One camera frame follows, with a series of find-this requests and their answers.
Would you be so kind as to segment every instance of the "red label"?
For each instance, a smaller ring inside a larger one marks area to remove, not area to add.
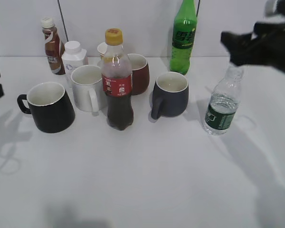
[[[132,91],[131,75],[124,78],[109,78],[103,75],[104,92],[111,96],[125,96]]]

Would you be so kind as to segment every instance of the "mug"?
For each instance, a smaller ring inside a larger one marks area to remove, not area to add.
[[[68,128],[75,119],[75,112],[65,88],[57,82],[46,82],[31,88],[17,98],[19,108],[31,114],[39,130],[57,133]]]
[[[106,106],[100,67],[80,66],[72,72],[71,80],[77,108],[95,113]]]
[[[128,54],[132,64],[132,95],[145,92],[149,86],[150,73],[147,59],[139,54]]]
[[[156,79],[152,95],[151,117],[175,117],[182,114],[188,105],[189,83],[186,77],[176,72],[168,72]]]
[[[97,51],[101,59],[104,57],[107,47],[108,45],[105,42],[97,46]]]

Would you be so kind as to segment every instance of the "green label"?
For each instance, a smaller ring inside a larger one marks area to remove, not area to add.
[[[234,114],[235,112],[230,114],[218,113],[209,105],[205,121],[210,127],[216,130],[225,130],[230,127]]]
[[[175,25],[173,29],[172,45],[178,49],[189,49],[193,47],[195,28],[184,28]]]

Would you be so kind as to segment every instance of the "white bottle cap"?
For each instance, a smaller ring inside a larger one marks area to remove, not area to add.
[[[54,20],[52,18],[49,18],[49,17],[45,17],[45,18],[41,19],[41,24],[42,24],[42,27],[46,28],[46,29],[55,26]]]
[[[81,51],[81,45],[78,41],[69,41],[65,44],[65,50],[68,54],[75,54]]]

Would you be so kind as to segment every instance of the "dark blue mug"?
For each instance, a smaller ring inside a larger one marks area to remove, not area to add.
[[[175,117],[182,114],[188,105],[189,83],[186,77],[168,72],[156,79],[152,95],[151,117]]]

